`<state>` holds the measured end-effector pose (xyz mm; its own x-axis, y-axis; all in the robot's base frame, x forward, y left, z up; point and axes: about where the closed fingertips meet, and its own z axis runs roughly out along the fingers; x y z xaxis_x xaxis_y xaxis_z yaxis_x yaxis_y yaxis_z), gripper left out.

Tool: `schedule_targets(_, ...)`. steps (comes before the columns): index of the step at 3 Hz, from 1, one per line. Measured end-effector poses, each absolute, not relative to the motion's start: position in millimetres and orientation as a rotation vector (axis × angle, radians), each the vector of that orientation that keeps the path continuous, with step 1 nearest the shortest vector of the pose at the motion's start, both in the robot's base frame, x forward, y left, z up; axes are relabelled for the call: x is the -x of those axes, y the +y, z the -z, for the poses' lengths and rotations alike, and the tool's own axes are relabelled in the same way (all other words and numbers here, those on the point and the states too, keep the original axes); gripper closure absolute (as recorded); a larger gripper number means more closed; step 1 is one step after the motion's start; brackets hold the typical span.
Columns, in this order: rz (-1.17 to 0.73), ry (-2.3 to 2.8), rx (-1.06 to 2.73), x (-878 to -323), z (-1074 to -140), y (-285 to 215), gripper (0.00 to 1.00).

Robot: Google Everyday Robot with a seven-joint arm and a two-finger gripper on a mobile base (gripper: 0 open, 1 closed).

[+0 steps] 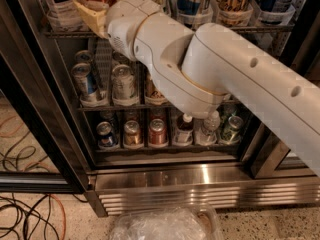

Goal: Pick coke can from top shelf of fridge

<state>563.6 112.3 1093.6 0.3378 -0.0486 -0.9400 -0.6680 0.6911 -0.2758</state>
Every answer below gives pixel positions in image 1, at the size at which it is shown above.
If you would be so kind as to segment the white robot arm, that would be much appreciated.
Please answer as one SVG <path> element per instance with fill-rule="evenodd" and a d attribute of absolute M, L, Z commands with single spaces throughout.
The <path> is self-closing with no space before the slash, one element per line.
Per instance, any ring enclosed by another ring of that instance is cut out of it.
<path fill-rule="evenodd" d="M 236 32 L 216 23 L 192 31 L 152 0 L 72 1 L 97 36 L 148 68 L 180 111 L 204 119 L 232 94 L 320 175 L 319 87 Z"/>

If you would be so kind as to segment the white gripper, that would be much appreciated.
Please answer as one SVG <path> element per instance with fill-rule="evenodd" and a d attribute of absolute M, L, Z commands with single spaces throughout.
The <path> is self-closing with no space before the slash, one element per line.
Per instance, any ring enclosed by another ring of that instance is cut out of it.
<path fill-rule="evenodd" d="M 108 38 L 112 48 L 131 61 L 136 60 L 134 40 L 140 25 L 149 16 L 161 11 L 160 5 L 152 0 L 120 0 L 110 9 L 103 2 L 72 1 L 92 32 L 100 38 Z"/>

